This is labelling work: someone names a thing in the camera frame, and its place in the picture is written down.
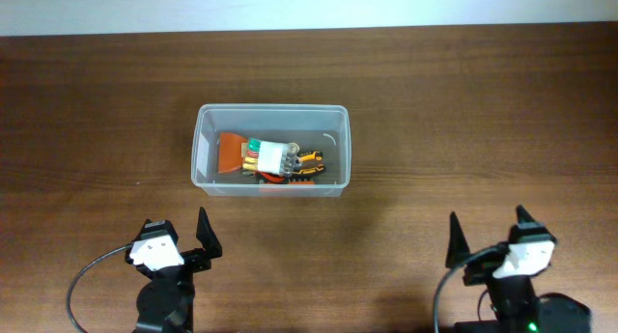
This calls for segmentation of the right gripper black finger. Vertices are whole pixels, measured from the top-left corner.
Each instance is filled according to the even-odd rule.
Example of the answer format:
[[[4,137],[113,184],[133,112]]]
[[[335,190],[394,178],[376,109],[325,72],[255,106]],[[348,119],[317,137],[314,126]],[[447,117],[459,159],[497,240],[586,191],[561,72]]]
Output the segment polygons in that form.
[[[556,237],[547,227],[543,223],[536,221],[524,206],[516,206],[516,215],[517,224],[511,227],[508,235],[508,242],[510,244],[544,241],[557,242]]]
[[[461,223],[456,212],[452,211],[449,216],[449,242],[445,266],[453,269],[471,255],[468,243],[464,236]]]

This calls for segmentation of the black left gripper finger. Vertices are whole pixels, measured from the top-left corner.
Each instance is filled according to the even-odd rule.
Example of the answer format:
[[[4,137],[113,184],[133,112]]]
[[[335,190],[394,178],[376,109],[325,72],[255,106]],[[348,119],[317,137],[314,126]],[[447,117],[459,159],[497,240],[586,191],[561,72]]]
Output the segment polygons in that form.
[[[133,245],[176,246],[178,234],[169,220],[151,221],[147,219],[132,241]]]
[[[223,254],[222,246],[214,230],[204,207],[199,208],[196,238],[201,242],[209,259],[220,258]]]

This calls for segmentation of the red handled wire cutters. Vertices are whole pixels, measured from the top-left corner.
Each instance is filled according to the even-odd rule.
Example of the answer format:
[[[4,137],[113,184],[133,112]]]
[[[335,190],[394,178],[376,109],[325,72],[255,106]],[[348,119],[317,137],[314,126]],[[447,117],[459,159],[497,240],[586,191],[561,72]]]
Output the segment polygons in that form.
[[[263,183],[270,184],[287,184],[289,182],[289,179],[284,176],[278,176],[264,172],[256,172],[256,178]]]

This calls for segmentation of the orange scraper wooden handle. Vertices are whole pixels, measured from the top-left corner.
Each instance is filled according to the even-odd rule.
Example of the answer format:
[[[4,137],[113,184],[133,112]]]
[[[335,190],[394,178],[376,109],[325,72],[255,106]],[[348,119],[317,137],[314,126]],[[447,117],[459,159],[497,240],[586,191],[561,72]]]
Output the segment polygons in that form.
[[[219,174],[229,174],[242,168],[247,153],[248,139],[232,132],[221,132],[218,142]]]

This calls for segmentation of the orange screwdriver bit holder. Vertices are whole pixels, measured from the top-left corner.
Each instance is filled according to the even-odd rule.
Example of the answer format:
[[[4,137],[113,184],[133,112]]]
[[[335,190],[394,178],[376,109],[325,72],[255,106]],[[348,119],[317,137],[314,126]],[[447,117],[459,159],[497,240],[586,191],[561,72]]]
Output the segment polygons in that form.
[[[279,181],[273,182],[264,179],[259,179],[257,181],[258,184],[272,184],[272,185],[315,185],[316,183],[313,180],[287,180],[287,181]]]

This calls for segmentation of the boxed coloured screwdriver set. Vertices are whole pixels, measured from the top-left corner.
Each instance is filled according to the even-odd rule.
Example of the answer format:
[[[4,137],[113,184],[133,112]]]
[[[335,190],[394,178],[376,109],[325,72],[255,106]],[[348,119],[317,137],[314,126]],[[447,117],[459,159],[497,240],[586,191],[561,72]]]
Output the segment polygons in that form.
[[[241,144],[241,169],[249,174],[289,177],[299,167],[299,145],[249,138]]]

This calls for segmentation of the yellow black long-nose pliers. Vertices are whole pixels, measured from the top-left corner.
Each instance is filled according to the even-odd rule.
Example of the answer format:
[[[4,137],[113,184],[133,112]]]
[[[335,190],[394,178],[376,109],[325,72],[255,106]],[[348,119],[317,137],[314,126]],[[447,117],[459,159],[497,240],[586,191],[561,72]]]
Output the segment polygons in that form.
[[[325,172],[326,168],[323,163],[323,153],[320,151],[311,151],[300,153],[297,158],[293,176],[302,179],[312,179]]]

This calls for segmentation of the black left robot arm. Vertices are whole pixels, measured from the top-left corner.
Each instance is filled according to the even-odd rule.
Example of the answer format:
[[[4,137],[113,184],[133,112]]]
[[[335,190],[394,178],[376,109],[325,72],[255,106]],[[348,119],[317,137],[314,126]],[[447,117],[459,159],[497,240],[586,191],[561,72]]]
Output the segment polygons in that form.
[[[170,221],[148,219],[126,251],[126,262],[149,279],[136,299],[136,332],[194,331],[193,277],[211,268],[211,256],[204,248],[181,252],[177,243]]]

